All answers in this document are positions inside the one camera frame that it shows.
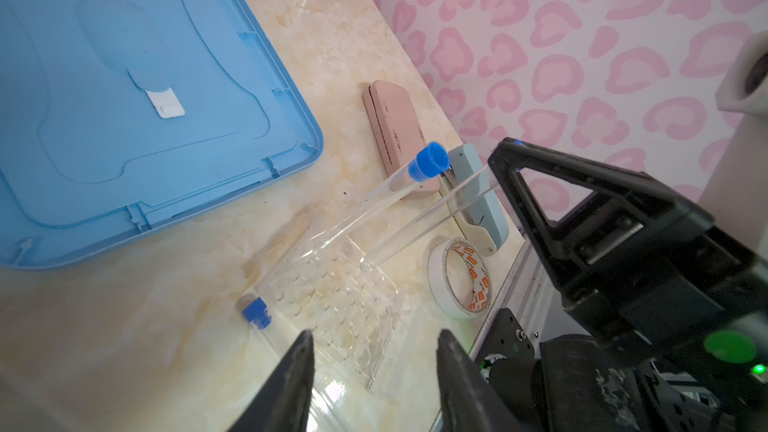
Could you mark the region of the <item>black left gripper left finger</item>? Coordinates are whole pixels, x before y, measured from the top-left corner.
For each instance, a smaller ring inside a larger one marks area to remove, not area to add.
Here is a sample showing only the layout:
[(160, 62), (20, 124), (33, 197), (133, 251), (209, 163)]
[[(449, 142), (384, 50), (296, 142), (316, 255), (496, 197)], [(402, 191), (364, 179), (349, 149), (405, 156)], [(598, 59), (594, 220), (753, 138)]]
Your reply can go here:
[(230, 431), (305, 431), (315, 372), (313, 336), (302, 331)]

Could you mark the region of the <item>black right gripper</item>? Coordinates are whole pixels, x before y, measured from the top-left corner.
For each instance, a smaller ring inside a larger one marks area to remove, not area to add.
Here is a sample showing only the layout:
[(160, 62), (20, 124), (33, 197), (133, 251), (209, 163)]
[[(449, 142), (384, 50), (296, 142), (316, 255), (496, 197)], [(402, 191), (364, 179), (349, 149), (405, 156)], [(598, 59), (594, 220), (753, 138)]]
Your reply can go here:
[(644, 177), (506, 138), (488, 165), (523, 236), (557, 252), (573, 317), (622, 361), (665, 359), (720, 396), (767, 391), (767, 263)]

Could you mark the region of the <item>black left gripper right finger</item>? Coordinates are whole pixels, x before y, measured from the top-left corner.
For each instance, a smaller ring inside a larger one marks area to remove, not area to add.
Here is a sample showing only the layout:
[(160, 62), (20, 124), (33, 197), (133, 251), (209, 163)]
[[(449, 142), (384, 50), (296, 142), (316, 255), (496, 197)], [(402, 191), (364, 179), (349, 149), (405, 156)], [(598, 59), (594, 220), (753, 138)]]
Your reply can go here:
[(453, 333), (438, 336), (437, 377), (443, 431), (521, 431)]

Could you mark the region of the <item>clear acrylic test tube rack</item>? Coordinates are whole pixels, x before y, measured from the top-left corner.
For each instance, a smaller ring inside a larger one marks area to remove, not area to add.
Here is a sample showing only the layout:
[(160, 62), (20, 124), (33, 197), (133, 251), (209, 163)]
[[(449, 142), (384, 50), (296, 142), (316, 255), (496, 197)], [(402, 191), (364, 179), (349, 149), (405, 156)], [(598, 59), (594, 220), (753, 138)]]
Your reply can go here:
[(289, 264), (296, 248), (262, 276), (253, 294), (286, 324), (319, 337), (337, 379), (394, 394), (410, 352), (410, 300), (380, 268), (360, 269), (365, 254), (350, 238)]

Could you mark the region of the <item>blue capped glass test tube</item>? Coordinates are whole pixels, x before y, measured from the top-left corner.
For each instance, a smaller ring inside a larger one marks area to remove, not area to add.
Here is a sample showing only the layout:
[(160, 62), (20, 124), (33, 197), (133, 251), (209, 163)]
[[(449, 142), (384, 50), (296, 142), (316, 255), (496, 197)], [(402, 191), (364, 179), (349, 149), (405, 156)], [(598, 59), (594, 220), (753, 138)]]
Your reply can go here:
[(368, 197), (336, 224), (303, 240), (288, 256), (288, 263), (315, 258), (331, 244), (346, 237), (374, 216), (416, 190), (422, 183), (436, 178), (450, 166), (446, 149), (438, 142), (427, 144), (414, 159), (398, 169)]

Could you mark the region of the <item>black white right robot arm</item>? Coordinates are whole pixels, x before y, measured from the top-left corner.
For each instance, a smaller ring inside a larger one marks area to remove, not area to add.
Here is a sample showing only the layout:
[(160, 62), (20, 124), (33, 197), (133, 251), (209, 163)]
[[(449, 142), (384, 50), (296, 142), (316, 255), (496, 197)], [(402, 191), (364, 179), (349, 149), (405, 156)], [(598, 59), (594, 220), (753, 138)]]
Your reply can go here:
[(512, 138), (489, 166), (578, 334), (490, 373), (544, 431), (763, 431), (767, 262), (653, 177)]

